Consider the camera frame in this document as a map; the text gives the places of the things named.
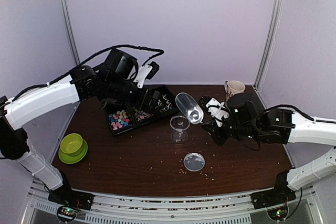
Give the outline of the metal scoop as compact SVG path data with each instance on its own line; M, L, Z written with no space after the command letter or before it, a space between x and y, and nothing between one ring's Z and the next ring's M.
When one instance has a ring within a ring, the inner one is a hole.
M204 119L204 112L196 100L188 93L180 92L175 97L175 103L180 112L192 124L201 124Z

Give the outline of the clear plastic jar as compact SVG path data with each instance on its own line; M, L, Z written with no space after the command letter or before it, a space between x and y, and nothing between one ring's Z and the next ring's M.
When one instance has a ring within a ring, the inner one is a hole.
M172 133L170 135L171 140L174 143L184 143L188 139L187 130L190 126L189 120L181 114L175 115L170 119L170 127Z

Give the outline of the black three-compartment candy tray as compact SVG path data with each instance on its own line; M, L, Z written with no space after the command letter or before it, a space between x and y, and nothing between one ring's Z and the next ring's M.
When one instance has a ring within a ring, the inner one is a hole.
M104 107L107 124L113 136L121 135L146 124L158 121L178 112L175 103L175 95L167 86L155 88L160 92L159 110L155 113L147 113L136 109L129 104L108 104Z

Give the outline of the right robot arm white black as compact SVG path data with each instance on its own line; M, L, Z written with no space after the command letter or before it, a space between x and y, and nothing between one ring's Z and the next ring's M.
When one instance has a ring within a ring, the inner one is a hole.
M274 204L287 198L289 189L296 191L335 173L335 120L309 116L288 104L258 108L244 93L234 95L227 102L203 96L198 105L211 117L202 128L219 146L228 138L254 141L257 145L317 143L331 146L328 152L311 162L277 175L275 188L269 192Z

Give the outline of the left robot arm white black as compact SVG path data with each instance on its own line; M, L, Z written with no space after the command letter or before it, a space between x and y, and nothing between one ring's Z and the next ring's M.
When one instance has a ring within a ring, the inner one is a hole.
M50 82L27 87L13 98L1 97L2 158L20 163L64 205L75 201L75 192L66 175L33 148L23 126L55 109L93 97L102 105L110 101L126 102L152 112L157 96L144 83L158 72L160 66L153 59L164 51L127 45L127 48L154 53L139 65L137 58L122 51L124 47L103 49Z

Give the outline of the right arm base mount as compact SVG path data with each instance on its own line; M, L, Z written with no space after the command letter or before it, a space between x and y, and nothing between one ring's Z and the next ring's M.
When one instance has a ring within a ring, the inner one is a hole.
M276 182L273 189L252 193L251 201L254 209L268 208L295 200L296 193L287 184L287 182Z

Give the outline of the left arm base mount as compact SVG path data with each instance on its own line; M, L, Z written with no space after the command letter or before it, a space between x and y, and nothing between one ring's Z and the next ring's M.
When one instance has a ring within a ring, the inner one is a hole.
M94 195L91 193L73 190L69 183L65 183L55 190L51 190L45 185L44 189L49 193L49 201L74 209L91 209Z

